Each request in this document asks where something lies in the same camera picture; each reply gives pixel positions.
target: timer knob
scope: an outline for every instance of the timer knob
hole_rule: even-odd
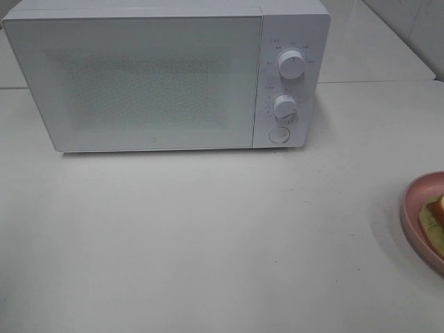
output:
[[[281,77],[294,80],[304,73],[305,55],[302,51],[288,50],[277,59]]]
[[[278,119],[287,118],[297,111],[296,101],[289,95],[281,95],[273,102],[273,112]]]

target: table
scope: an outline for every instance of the table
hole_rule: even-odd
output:
[[[323,0],[332,16],[319,82],[433,80],[435,74],[361,0]],[[0,31],[0,88],[26,82]]]
[[[399,206],[444,165],[443,103],[320,84],[301,149],[62,155],[0,91],[0,331],[440,332]]]

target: microwave door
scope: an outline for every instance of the microwave door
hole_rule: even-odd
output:
[[[58,151],[250,148],[262,22],[253,12],[5,25]]]

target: pink plate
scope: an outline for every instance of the pink plate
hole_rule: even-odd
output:
[[[419,213],[431,196],[444,193],[444,171],[425,174],[407,186],[402,197],[402,229],[420,256],[444,274],[444,257],[435,253],[426,240],[419,222]]]

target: microwave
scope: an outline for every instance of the microwave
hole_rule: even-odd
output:
[[[61,152],[299,147],[318,0],[23,0],[3,19]]]

